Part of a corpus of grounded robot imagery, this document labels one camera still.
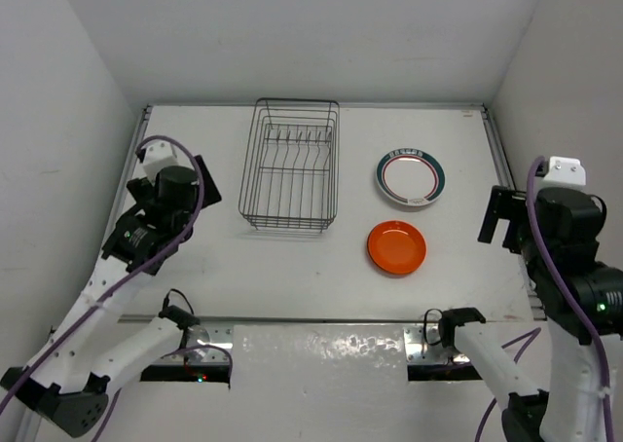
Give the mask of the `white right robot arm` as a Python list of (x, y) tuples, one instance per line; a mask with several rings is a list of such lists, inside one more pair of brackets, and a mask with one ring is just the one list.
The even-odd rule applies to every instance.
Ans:
[(508, 224), (545, 320), (505, 344), (474, 308), (441, 313), (442, 347), (463, 354), (495, 399), (507, 441), (610, 441), (622, 358), (622, 273), (597, 258), (605, 204), (569, 188), (492, 189), (479, 241)]

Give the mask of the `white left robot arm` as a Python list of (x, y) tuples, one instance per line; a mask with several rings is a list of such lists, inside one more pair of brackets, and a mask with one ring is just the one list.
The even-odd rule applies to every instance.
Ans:
[[(188, 292), (210, 346), (225, 341), (228, 322), (335, 325), (337, 350), (402, 350), (426, 311), (470, 306), (493, 322), (531, 317), (528, 281), (519, 263), (477, 241), (497, 178), (489, 158), (444, 157), (442, 195), (425, 207), (387, 202), (370, 160), (342, 172), (337, 220), (325, 231), (258, 230), (230, 200), (197, 214), (188, 241), (154, 276), (99, 260), (85, 290), (32, 361), (43, 384), (80, 390), (90, 375), (111, 375), (124, 362), (141, 370), (182, 336), (157, 317), (169, 288)], [(379, 326), (381, 336), (369, 331)]]

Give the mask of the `left metal arm base plate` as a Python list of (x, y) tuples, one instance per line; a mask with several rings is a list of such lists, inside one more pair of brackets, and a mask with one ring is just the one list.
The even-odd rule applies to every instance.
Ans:
[(233, 342), (232, 322), (203, 322), (189, 331), (177, 331), (154, 364), (181, 365), (187, 360), (192, 366), (229, 365)]

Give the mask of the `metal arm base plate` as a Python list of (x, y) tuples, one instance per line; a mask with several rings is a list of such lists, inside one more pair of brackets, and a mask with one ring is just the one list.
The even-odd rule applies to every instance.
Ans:
[(435, 322), (417, 322), (403, 327), (403, 342), (408, 365), (463, 365), (469, 358), (454, 348), (444, 348)]

